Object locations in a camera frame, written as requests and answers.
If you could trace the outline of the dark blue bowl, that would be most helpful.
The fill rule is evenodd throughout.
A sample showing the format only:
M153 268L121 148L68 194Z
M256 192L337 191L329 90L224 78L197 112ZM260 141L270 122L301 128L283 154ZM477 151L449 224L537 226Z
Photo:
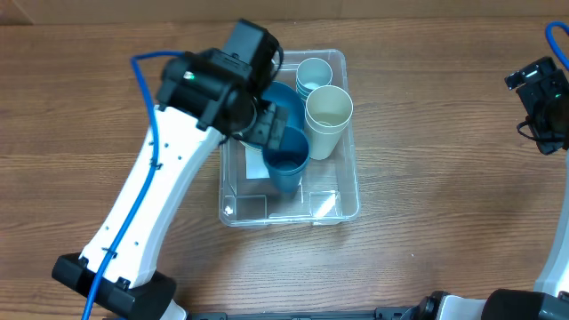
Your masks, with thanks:
M284 144L285 129L301 130L304 104L287 84L273 82L260 97L250 103L252 119L234 138L257 148L279 149Z

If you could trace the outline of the grey small cup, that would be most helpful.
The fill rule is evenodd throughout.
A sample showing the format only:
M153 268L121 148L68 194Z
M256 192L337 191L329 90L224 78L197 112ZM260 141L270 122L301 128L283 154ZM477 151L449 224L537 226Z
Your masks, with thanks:
M303 90L315 90L317 87L330 84L332 80L333 70L325 60L309 58L297 68L296 82Z

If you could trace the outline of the dark blue tall cup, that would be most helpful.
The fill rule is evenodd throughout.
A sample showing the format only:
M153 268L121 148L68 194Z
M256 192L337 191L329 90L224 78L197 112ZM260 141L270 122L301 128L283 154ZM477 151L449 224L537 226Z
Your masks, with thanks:
M310 145L303 130L285 127L279 149L264 148L263 162L270 178L293 176L304 171L309 162Z
M269 178L274 187L283 193L295 192L301 184L303 172L287 174L286 172L270 172Z

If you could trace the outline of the cream tall cup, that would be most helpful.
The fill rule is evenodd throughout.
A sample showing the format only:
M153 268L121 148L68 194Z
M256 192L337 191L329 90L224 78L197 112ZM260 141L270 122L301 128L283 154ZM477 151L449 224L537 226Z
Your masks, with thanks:
M353 100L342 88L325 85L315 89L306 100L306 120L325 131L345 127L354 111Z
M324 121L313 123L306 120L304 130L310 144L310 157L324 160L330 156L347 127L348 123L331 126Z

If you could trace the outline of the light blue small cup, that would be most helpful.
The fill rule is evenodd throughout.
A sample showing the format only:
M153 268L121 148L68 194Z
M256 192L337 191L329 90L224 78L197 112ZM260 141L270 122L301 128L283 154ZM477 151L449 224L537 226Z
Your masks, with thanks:
M297 93L301 96L301 98L303 100L306 100L308 98L308 96L310 95L310 92L307 92L306 90L304 90L301 86L299 86L298 84L296 85L296 91Z

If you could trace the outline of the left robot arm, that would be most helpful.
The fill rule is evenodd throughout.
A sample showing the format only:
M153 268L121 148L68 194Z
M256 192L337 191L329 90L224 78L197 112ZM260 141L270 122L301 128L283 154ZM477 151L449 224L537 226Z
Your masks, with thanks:
M122 319L184 319L175 282L156 269L165 235L196 174L220 145L277 148L286 111L262 94L280 70L280 46L166 51L157 94L131 59L148 113L140 153L111 211L81 252L61 255L52 277Z

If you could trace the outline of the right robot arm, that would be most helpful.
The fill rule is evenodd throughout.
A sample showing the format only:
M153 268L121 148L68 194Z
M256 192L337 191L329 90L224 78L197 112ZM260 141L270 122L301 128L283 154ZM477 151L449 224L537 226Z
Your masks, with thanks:
M568 80L560 69L525 68L508 76L527 117L517 129L530 128L529 139L542 154L568 149ZM403 319L567 319L568 199L563 201L554 243L532 291L498 289L487 299L466 299L433 292L409 308Z

